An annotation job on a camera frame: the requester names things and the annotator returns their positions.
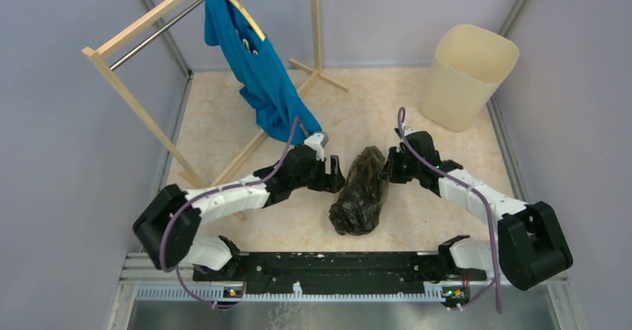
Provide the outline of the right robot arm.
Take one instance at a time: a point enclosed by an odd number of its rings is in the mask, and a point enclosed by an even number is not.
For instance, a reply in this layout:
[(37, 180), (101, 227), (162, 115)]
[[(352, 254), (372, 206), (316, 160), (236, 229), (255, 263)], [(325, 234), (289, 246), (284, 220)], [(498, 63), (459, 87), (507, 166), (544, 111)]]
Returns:
[(467, 269), (484, 270), (526, 291), (572, 267), (574, 258), (552, 206), (507, 196), (461, 164), (442, 160), (426, 131), (405, 127), (395, 133), (399, 144), (390, 147), (380, 177), (396, 184), (417, 181), (468, 211), (490, 233), (487, 241), (464, 236), (448, 242), (448, 252), (437, 259), (442, 277), (457, 279)]

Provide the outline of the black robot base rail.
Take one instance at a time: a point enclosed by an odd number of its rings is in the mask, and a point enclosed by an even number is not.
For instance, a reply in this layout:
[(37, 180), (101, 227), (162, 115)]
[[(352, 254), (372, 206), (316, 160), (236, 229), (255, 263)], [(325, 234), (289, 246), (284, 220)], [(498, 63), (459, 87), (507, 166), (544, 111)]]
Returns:
[(483, 270), (459, 270), (446, 256), (419, 252), (240, 253), (221, 270), (195, 270), (195, 282), (236, 282), (248, 295), (416, 294), (426, 284), (484, 281)]

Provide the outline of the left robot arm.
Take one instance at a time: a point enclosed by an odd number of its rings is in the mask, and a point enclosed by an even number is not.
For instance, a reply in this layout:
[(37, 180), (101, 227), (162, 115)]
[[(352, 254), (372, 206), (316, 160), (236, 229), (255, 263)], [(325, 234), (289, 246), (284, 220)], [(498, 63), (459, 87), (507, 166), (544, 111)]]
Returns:
[(210, 269), (219, 279), (236, 276), (236, 250), (224, 236), (199, 234), (201, 226), (287, 200), (300, 188), (337, 193), (345, 183), (339, 158), (322, 157), (298, 145), (275, 164), (231, 183), (182, 190), (167, 185), (135, 220), (132, 230), (155, 268), (171, 272), (180, 264)]

